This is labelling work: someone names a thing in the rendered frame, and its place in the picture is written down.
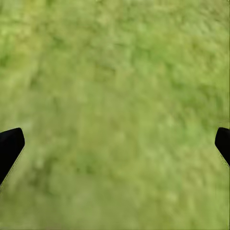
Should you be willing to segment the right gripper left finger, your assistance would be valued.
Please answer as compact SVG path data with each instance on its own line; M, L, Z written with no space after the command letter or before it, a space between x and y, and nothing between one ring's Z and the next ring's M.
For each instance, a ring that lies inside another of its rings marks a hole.
M0 185L24 146L24 135L20 127L0 133Z

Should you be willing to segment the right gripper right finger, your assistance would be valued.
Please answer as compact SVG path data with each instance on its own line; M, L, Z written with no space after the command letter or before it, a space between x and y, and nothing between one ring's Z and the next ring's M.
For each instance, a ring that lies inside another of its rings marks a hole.
M230 129L218 128L215 145L230 166Z

